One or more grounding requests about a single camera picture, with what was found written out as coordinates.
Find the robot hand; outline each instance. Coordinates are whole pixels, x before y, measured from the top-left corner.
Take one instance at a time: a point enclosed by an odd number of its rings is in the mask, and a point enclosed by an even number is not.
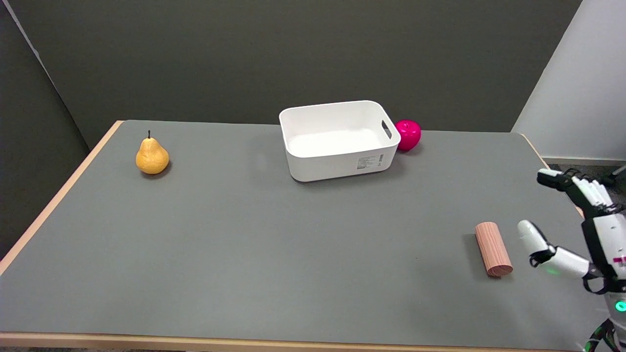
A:
[[[518,224],[518,232],[530,255],[530,265],[553,274],[582,278],[588,292],[604,295],[610,318],[600,326],[604,328],[598,328],[599,336],[603,336],[612,351],[626,348],[626,218],[620,213],[623,206],[613,203],[603,185],[578,170],[560,172],[543,168],[537,174],[537,182],[566,193],[582,209],[585,218],[582,231],[593,262],[566,248],[553,246],[535,224],[523,220]],[[592,291],[588,281],[599,277],[603,278],[603,288]],[[595,349],[598,337],[594,336],[585,351]]]
[[[535,224],[523,220],[518,232],[530,254],[530,264],[585,282],[596,277],[626,279],[626,219],[620,214],[623,207],[613,203],[606,188],[574,169],[561,172],[543,168],[537,173],[537,182],[565,192],[583,210],[583,235],[594,264],[564,247],[553,246]]]

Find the white wall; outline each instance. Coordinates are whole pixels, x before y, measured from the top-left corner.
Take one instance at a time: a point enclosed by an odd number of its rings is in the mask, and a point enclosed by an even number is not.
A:
[[[625,0],[583,0],[513,132],[542,157],[626,160]]]

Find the yellow pear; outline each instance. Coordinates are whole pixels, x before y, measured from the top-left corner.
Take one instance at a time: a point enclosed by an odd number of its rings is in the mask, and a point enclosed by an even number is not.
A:
[[[148,131],[148,138],[141,141],[135,164],[139,170],[154,175],[165,170],[168,162],[170,162],[170,155],[167,154],[167,150],[161,147],[157,140],[151,138],[150,131]]]

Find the apple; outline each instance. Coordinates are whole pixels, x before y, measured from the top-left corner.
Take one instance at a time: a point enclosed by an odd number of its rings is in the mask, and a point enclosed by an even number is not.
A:
[[[396,129],[400,133],[400,144],[398,144],[400,150],[413,149],[422,138],[422,128],[415,121],[400,120],[396,123]]]

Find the wooden cylinder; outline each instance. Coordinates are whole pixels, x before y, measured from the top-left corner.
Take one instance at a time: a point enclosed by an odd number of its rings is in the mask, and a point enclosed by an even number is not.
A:
[[[482,222],[476,226],[476,240],[487,274],[504,276],[513,271],[511,259],[506,252],[505,243],[495,222]]]

